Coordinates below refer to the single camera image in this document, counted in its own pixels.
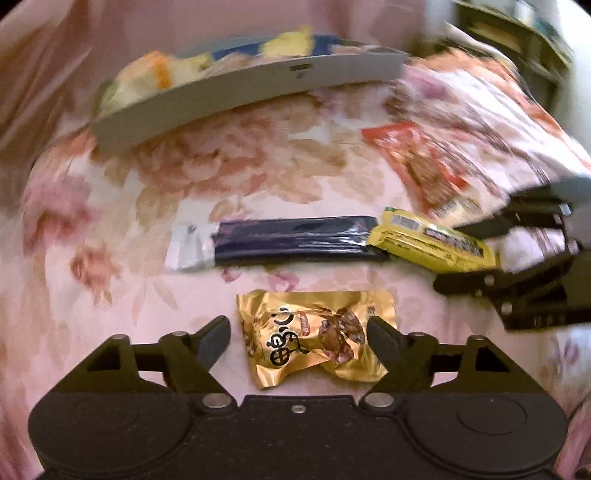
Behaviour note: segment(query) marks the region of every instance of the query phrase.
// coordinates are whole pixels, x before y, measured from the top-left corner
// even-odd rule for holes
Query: food in tray
[[[120,110],[170,87],[192,82],[213,64],[208,54],[179,59],[153,51],[127,65],[105,90],[101,115]]]
[[[285,32],[261,45],[261,55],[266,59],[307,57],[314,49],[314,36],[310,27],[296,32]]]
[[[167,61],[172,60],[160,54],[157,75],[154,69],[148,69],[141,78],[125,85],[118,79],[100,86],[92,114],[96,143],[103,154],[123,153],[199,118],[262,100],[322,86],[397,78],[407,58],[404,52],[385,47],[372,48],[371,53],[331,54],[335,44],[360,44],[332,35],[314,35],[313,40],[310,57],[265,58],[259,54],[260,41],[216,50],[211,53],[216,62],[204,70],[199,68],[192,80],[182,86],[170,75],[161,75]],[[301,72],[312,68],[314,75]],[[269,76],[280,81],[267,82],[268,87],[264,89],[256,87]],[[136,84],[142,88],[136,91]],[[151,111],[167,114],[150,115]]]
[[[234,51],[214,61],[207,53],[181,59],[153,51],[119,72],[100,100],[99,113],[107,115],[162,90],[195,80],[271,61],[308,56],[313,49],[314,35],[308,27],[304,27],[262,44],[258,56]]]
[[[238,311],[252,377],[274,387],[315,365],[344,380],[376,382],[386,370],[367,343],[368,320],[396,327],[386,291],[267,292],[239,295]]]
[[[373,47],[371,45],[331,45],[331,55],[350,55],[352,53],[363,53],[364,51],[371,51]]]
[[[498,254],[484,242],[392,207],[367,244],[437,273],[500,268]]]

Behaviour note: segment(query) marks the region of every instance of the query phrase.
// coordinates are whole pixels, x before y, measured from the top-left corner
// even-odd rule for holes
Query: red snack package
[[[452,200],[468,185],[446,150],[419,124],[400,122],[364,128],[361,133],[388,154],[390,165],[419,201],[423,213]]]

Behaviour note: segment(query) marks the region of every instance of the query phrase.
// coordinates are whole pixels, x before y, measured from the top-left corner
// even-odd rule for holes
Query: floral bedsheet
[[[577,408],[591,390],[589,328],[507,334],[485,302],[439,296],[432,273],[403,260],[164,271],[179,222],[414,209],[386,159],[364,143],[363,127],[410,119],[454,145],[473,166],[469,183],[482,216],[502,205],[507,191],[591,167],[582,148],[492,61],[457,52],[433,57],[417,61],[406,80],[247,106],[117,157],[102,156],[88,130],[48,149],[31,174],[22,215],[4,218],[0,228],[0,477],[39,473],[27,435],[30,409],[115,333],[153,342],[225,314],[232,340],[212,373],[239,402],[255,393],[235,297],[262,288],[388,290],[403,332],[420,330],[448,343],[488,335],[569,414],[576,410],[558,465],[571,478],[591,432],[589,408]],[[563,246],[548,232],[516,231],[498,247],[504,265],[519,268]],[[263,393],[358,397],[367,388],[316,368]]]

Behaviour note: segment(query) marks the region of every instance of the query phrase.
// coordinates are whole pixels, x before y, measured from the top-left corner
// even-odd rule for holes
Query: black robotic gripper
[[[487,338],[443,345],[379,317],[368,338],[388,373],[359,404],[249,395],[238,406],[208,373],[229,343],[226,317],[153,345],[111,337],[33,409],[39,480],[559,479],[565,415]]]

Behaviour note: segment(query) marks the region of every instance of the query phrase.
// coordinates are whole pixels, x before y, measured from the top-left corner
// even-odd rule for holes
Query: round disc on gripper
[[[545,394],[425,393],[407,416],[412,436],[433,456],[464,471],[507,475],[550,461],[567,422]]]
[[[29,436],[40,459],[101,477],[130,472],[168,453],[190,424],[169,393],[49,393],[33,409]]]

